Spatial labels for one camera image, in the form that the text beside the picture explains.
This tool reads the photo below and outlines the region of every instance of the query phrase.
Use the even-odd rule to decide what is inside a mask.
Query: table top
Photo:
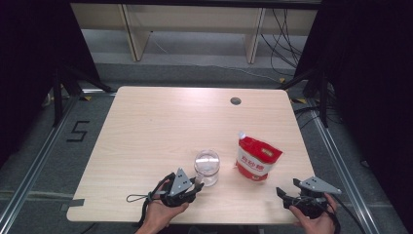
[[[239,131],[283,151],[265,181],[251,181],[235,168]],[[195,156],[203,149],[218,153],[219,179],[172,223],[295,220],[282,207],[276,187],[298,196],[292,179],[306,179],[314,171],[286,92],[166,87],[119,89],[74,195],[85,199],[84,205],[69,208],[68,219],[137,222],[143,199],[128,203],[127,196],[147,194],[178,168],[195,176]]]

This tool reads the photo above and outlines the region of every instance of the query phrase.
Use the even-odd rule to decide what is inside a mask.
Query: snack bag
[[[268,172],[282,155],[282,151],[268,143],[239,133],[239,149],[237,167],[242,175],[261,181],[267,178]]]

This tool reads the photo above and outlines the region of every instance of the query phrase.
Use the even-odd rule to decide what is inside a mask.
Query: metal rail
[[[312,107],[317,106],[313,99],[308,99],[308,103]],[[371,234],[380,233],[377,224],[374,221],[373,216],[371,215],[371,211],[364,202],[364,199],[362,198],[361,193],[359,192],[356,183],[353,180],[353,177],[350,174],[346,163],[344,162],[340,151],[338,150],[334,139],[330,134],[330,131],[325,128],[321,120],[317,118],[318,114],[316,113],[316,111],[312,111],[312,115],[316,119],[315,121],[317,128],[319,129],[319,134],[321,135],[321,138],[324,141],[325,146],[327,147],[331,160],[333,161],[338,175],[343,182],[343,185],[349,195],[350,201],[352,202],[356,210],[358,219],[360,220],[364,231]]]
[[[231,8],[277,8],[297,10],[318,10],[321,0],[70,0],[70,3],[128,4],[158,6],[195,6]],[[339,8],[343,1],[325,1],[324,7]]]
[[[46,164],[46,161],[55,146],[56,140],[63,129],[67,117],[69,116],[71,110],[76,105],[79,97],[71,97],[64,108],[63,115],[61,120],[54,126],[49,133],[45,143],[34,159],[33,163],[30,166],[30,169],[27,171],[23,181],[21,182],[19,188],[15,191],[12,199],[10,200],[7,207],[3,210],[0,216],[0,233],[6,234],[9,232],[12,227],[13,222],[19,214],[21,207],[24,204],[24,201],[33,187],[34,183],[37,180],[37,177],[42,172],[43,167]]]

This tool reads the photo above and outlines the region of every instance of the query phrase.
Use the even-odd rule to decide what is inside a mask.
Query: glass cup
[[[219,157],[210,149],[202,150],[195,157],[196,181],[203,182],[205,187],[213,186],[218,181]]]

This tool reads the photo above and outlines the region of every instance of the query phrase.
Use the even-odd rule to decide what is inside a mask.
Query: human hand
[[[331,213],[335,213],[337,204],[334,199],[326,193],[324,193],[330,206],[327,210]],[[335,230],[334,222],[327,213],[322,213],[320,217],[309,219],[296,207],[290,206],[289,210],[298,218],[298,222],[294,224],[301,226],[306,231],[306,234],[333,234]]]
[[[189,203],[184,203],[179,207],[167,207],[160,200],[153,200],[148,204],[146,217],[143,225],[136,231],[136,234],[155,234],[169,226],[170,220],[183,213],[189,207]]]

